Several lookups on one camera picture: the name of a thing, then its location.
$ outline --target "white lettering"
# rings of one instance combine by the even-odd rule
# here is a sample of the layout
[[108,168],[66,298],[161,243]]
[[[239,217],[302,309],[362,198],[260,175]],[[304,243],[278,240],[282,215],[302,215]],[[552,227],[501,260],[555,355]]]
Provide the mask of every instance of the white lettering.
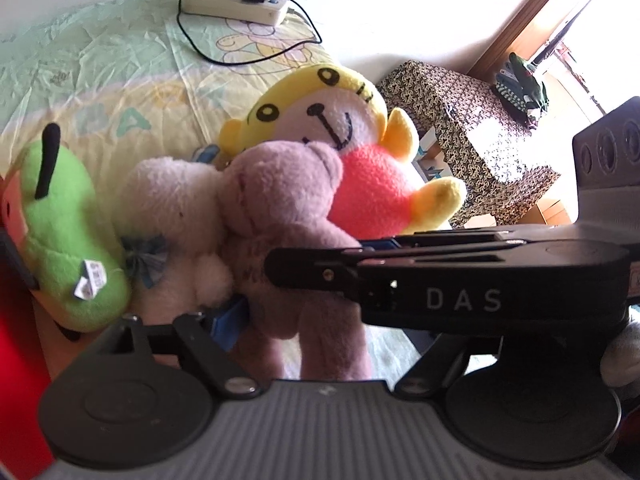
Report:
[[427,308],[431,310],[438,310],[442,308],[442,304],[444,303],[444,295],[439,288],[429,287],[427,288]]
[[469,299],[469,295],[466,293],[466,290],[463,288],[458,294],[458,300],[456,301],[453,310],[459,310],[460,307],[465,307],[469,312],[471,312],[474,308],[471,306],[471,300]]
[[491,303],[493,306],[485,305],[484,310],[486,312],[497,312],[500,310],[502,304],[500,303],[500,291],[497,288],[490,288],[484,294],[484,300],[488,303]]

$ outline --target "black and white patterned fabric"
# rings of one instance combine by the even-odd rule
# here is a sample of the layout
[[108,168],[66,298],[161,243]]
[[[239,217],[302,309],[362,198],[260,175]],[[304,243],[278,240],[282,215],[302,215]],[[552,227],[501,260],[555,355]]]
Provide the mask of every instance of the black and white patterned fabric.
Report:
[[462,227],[491,214],[515,224],[560,176],[544,160],[532,132],[514,121],[488,83],[420,61],[407,61],[379,84],[389,110],[403,108],[423,136],[432,126],[468,199],[451,219]]

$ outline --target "plush toy eye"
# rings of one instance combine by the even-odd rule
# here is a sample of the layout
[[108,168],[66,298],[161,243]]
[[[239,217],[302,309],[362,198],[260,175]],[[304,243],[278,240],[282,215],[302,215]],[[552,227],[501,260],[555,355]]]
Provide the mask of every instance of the plush toy eye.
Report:
[[340,74],[333,68],[325,67],[318,70],[318,77],[320,80],[329,86],[336,86],[340,81]]
[[271,121],[275,121],[280,115],[280,111],[276,105],[262,105],[258,108],[258,111],[255,113],[255,116],[259,121],[263,123],[270,123]]

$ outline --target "green plush toy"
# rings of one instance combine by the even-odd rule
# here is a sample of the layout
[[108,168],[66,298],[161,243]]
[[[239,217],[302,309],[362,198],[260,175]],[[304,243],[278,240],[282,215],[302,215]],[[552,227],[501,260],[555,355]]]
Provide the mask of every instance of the green plush toy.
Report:
[[124,250],[98,206],[84,165],[48,124],[2,183],[4,254],[68,338],[109,324],[127,308]]

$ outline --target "black round disc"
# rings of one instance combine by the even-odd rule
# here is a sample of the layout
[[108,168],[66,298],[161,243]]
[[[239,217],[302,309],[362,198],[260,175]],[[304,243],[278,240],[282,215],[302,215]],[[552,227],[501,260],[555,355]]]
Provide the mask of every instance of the black round disc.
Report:
[[210,395],[186,372],[139,360],[92,364],[60,375],[40,401],[40,428],[58,458],[100,469],[147,465],[188,446],[210,420]]
[[620,423],[620,402],[588,371],[508,373],[498,365],[459,378],[446,412],[462,440],[499,462],[544,467],[603,450]]

